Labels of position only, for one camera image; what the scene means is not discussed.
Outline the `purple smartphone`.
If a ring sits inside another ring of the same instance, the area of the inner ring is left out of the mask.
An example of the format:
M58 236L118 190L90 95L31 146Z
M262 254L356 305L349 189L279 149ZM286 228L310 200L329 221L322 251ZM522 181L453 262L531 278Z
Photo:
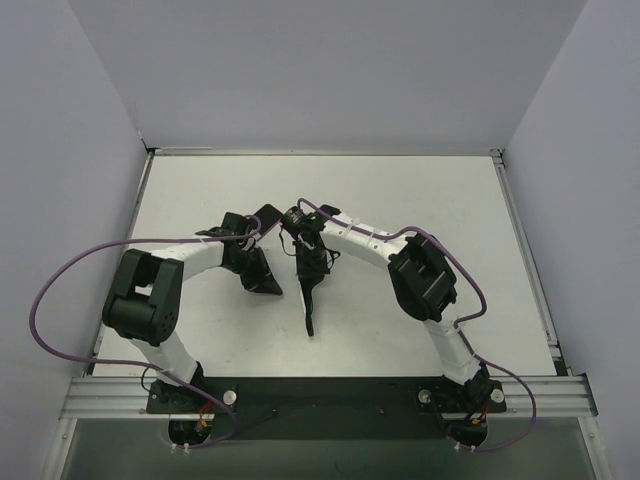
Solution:
M277 226L282 218L283 213L271 204L265 204L260 207L253 216L259 221L259 235L265 236L275 226Z

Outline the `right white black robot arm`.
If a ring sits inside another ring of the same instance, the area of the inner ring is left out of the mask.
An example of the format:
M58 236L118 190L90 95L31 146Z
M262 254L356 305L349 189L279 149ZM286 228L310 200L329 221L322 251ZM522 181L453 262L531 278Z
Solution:
M459 322L446 312L457 301L457 278L443 247L416 227L384 232L324 205L305 213L288 209L281 225L295 248L296 275L307 335L315 334L313 289L330 274L333 263L351 255L385 271L396 301L409 317L425 324L440 357L443 377L461 390L468 403L483 403L497 389L486 363L465 344Z

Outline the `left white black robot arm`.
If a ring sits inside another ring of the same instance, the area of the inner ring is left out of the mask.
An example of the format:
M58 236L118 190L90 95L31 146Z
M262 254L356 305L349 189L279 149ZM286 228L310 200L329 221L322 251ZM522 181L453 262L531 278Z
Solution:
M179 409L196 410L205 398L202 367L176 332L183 284L221 268L237 275L248 292L282 295L258 245L281 217L270 204L251 216L228 212L221 225L200 230L185 242L150 252L129 249L121 257L103 307L103 324L160 368L159 380L171 386L169 398Z

